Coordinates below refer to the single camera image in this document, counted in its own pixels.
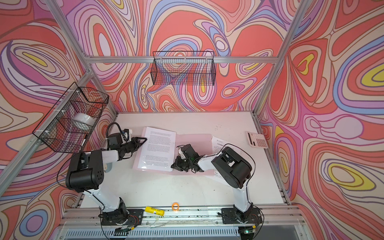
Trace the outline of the printed paper sheet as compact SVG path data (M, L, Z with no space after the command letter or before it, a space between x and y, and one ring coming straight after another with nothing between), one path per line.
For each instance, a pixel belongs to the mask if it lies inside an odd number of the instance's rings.
M143 137L147 140L137 151L133 169L170 173L175 161L176 132L145 127Z
M217 154L225 144L228 144L229 142L219 139L217 137L212 138L212 149L213 149L213 154ZM220 174L218 170L208 170L208 174L206 174L206 177L224 185L227 187L230 187L230 185L226 182L224 177Z

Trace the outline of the pink folder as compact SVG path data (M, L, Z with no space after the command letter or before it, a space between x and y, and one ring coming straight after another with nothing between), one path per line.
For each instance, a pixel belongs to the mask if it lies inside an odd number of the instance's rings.
M213 145L212 145L212 135L211 134L186 134L186 135L176 135L176 150L178 151L183 149L183 153L185 150L187 151L186 157L190 157L190 162L192 164L197 165L198 156L203 157L205 155L213 154ZM165 175L174 175L174 176L186 176L186 175L194 175L192 170L188 172L178 171L172 169L171 172L163 171L163 170L152 170L152 169L140 169L140 154L141 150L137 152L133 170L136 171L144 171L144 172L153 172Z

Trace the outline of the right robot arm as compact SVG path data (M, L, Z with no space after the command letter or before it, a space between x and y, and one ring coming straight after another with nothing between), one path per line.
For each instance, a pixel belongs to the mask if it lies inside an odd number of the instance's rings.
M249 198L248 182L253 177L251 164L235 151L237 146L225 144L218 153L199 155L192 145L178 147L178 156L171 165L179 172L203 173L216 170L224 181L233 188L235 203L233 217L221 213L230 221L246 223L252 214L253 204Z

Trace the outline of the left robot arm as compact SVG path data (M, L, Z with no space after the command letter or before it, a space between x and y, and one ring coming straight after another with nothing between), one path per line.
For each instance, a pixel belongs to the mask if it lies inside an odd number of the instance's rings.
M80 152L71 157L66 187L92 199L101 210L102 223L122 225L129 212L122 198L113 194L104 184L105 165L127 159L148 139L131 137L130 130L107 136L107 148Z

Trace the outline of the grey blue stapler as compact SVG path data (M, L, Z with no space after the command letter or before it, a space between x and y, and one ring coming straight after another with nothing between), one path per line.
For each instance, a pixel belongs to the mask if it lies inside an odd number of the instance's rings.
M104 172L108 173L112 170L112 163L104 164L103 167L104 167Z

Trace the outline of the yellow glue stick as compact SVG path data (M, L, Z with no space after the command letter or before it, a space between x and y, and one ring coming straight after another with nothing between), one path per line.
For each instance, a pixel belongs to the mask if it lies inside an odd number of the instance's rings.
M158 215L158 216L161 216L161 217L163 217L165 215L165 211L164 210L153 208L153 207L149 207L149 206L147 206L145 208L145 212L146 213L150 213L150 214L154 214L154 215Z

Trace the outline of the white tape roll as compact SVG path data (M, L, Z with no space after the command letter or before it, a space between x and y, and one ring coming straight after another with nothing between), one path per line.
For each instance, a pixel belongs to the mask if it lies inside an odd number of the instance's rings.
M96 120L87 114L77 113L72 118L72 121L74 122L75 126L85 128L85 127L93 126Z

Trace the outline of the pink calculator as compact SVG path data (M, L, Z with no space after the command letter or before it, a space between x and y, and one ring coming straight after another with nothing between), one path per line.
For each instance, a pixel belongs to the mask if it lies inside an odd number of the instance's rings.
M263 149L268 148L268 143L263 134L247 132L246 136L247 136L249 145L252 148L263 148Z

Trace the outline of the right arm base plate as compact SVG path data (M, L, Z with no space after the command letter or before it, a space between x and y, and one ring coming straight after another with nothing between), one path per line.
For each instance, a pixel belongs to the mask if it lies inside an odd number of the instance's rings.
M245 212L240 211L235 206L232 208L222 208L218 212L224 224L254 224L256 226L263 223L263 215L259 208L251 206Z

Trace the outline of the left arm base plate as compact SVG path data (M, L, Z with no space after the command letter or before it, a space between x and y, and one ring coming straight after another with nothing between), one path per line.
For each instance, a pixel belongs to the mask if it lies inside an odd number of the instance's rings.
M136 227L142 224L144 210L130 209L126 214L122 213L104 213L99 214L102 226L131 226Z

